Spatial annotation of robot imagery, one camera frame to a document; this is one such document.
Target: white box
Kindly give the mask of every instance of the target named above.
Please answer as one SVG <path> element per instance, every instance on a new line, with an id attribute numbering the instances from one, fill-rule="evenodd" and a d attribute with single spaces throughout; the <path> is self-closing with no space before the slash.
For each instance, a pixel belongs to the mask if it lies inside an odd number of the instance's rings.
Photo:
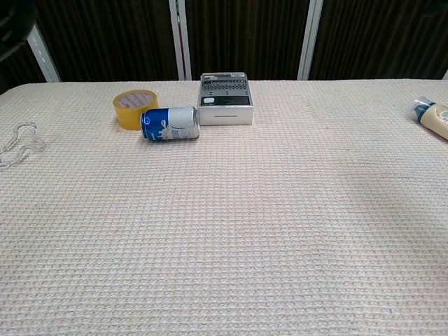
<path id="1" fill-rule="evenodd" d="M 203 73 L 197 106 L 201 125 L 252 124 L 253 102 L 247 75 Z"/>

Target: can label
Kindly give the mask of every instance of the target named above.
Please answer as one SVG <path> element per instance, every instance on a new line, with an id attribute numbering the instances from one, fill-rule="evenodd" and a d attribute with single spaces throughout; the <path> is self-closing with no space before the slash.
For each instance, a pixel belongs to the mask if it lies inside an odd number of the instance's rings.
<path id="1" fill-rule="evenodd" d="M 177 140 L 196 138 L 192 113 L 179 108 L 158 108 L 141 115 L 141 129 L 145 138 L 157 140 Z"/>

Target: tape roll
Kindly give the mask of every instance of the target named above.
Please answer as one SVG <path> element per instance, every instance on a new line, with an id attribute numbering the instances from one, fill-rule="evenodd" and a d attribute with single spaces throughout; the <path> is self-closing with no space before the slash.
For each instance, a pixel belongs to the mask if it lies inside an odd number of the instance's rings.
<path id="1" fill-rule="evenodd" d="M 141 130 L 140 117 L 149 109 L 159 107 L 157 95 L 150 90 L 131 90 L 113 100 L 118 123 L 125 130 Z"/>

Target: printed label on device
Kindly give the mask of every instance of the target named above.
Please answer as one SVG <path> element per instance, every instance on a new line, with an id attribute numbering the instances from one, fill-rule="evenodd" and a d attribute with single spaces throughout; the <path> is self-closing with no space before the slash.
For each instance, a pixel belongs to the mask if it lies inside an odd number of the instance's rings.
<path id="1" fill-rule="evenodd" d="M 201 106 L 250 105 L 247 96 L 213 96 L 203 97 Z"/>

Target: curtain fold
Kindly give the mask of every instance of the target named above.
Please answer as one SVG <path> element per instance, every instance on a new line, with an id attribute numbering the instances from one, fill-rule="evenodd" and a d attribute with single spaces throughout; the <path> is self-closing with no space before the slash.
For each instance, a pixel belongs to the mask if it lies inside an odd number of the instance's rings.
<path id="1" fill-rule="evenodd" d="M 168 0 L 45 0 L 36 6 L 63 81 L 178 79 Z"/>
<path id="2" fill-rule="evenodd" d="M 0 62 L 0 94 L 27 83 L 43 83 L 45 78 L 28 43 Z"/>
<path id="3" fill-rule="evenodd" d="M 441 79 L 448 8 L 435 1 L 325 0 L 309 79 Z"/>
<path id="4" fill-rule="evenodd" d="M 193 79 L 296 79 L 309 0 L 185 0 Z"/>

